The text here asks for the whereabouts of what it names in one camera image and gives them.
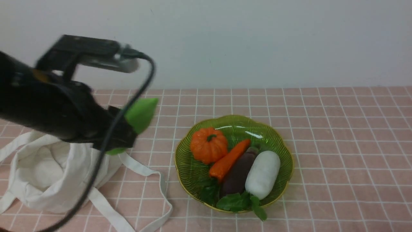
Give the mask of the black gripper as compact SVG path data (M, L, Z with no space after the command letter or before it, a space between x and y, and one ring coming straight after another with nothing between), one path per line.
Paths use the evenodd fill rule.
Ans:
M52 72L35 70L1 53L1 118L74 143L91 142L101 150L118 107L101 107L91 88L65 81ZM106 151L134 145L137 133L126 121L116 125Z

